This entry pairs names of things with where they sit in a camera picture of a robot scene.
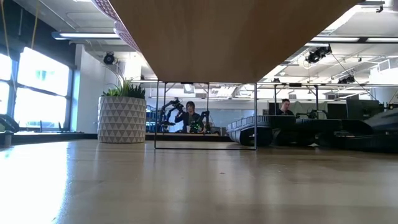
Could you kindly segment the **pink-soled slide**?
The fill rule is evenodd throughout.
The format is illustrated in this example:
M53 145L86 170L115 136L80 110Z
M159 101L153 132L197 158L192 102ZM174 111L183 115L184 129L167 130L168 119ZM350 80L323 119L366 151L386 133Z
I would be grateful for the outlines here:
M116 22L120 22L120 18L117 15L116 11L110 4L109 0L91 0L94 6L101 11L105 16L108 16L112 20Z
M114 33L135 51L141 51L122 22L116 21L114 23Z

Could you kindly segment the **grey chunky slide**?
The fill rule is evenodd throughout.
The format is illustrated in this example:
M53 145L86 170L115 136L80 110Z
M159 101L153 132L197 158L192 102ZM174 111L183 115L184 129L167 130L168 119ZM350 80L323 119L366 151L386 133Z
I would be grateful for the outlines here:
M343 120L340 130L319 134L317 144L349 151L398 154L398 108L364 121Z

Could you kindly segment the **person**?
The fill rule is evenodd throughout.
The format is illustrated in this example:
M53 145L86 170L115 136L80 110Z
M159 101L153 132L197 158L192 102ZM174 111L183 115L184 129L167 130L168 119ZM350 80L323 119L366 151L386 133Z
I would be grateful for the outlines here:
M289 99L283 99L281 103L281 107L277 109L276 115L288 115L288 116L293 116L293 112L289 110L290 106L290 100Z
M183 122L182 133L188 133L187 127L192 122L197 121L200 115L195 112L195 104L192 101L188 101L186 104L186 111L179 112L174 119L175 123Z

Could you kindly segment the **green artificial plant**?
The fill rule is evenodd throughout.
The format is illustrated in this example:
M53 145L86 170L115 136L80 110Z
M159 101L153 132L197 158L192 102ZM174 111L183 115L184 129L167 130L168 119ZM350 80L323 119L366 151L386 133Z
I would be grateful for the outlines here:
M118 85L113 85L108 91L104 91L101 96L123 96L144 99L146 89L141 85L135 85L131 79L122 79Z

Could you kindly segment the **white triangle-patterned planter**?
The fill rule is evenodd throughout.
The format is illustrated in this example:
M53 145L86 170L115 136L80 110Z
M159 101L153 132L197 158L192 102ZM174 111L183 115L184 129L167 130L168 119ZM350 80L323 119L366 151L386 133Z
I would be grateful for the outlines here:
M101 143L143 143L146 140L146 100L128 96L99 97L97 133Z

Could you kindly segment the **black computer monitor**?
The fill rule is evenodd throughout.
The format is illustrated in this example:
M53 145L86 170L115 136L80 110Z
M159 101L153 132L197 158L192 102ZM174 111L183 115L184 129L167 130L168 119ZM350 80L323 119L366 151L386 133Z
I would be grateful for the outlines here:
M377 100L346 100L348 119L364 120L384 111Z
M347 119L346 104L328 103L327 118L328 119Z

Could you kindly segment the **long ceiling light strip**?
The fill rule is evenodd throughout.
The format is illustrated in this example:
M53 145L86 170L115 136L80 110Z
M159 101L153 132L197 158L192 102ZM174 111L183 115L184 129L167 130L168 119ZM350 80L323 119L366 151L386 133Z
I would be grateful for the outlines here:
M55 40L120 39L120 37L115 33L52 32L52 37Z

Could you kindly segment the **large bright window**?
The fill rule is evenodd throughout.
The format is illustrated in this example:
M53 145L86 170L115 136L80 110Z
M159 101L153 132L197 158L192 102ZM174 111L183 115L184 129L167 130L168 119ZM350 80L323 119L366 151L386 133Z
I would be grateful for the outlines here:
M68 129L70 67L28 47L15 56L0 53L0 114L24 130Z

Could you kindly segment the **black table edge rail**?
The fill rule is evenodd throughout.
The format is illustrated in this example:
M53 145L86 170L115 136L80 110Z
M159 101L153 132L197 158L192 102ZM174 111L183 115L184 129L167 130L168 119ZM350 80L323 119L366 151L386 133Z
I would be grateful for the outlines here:
M97 134L86 133L33 133L21 132L16 134L0 133L0 146L18 145L18 144L38 144L45 142L75 141L81 139L97 139ZM165 133L157 134L147 133L146 141L215 141L231 142L229 136L219 136L214 134L182 134Z

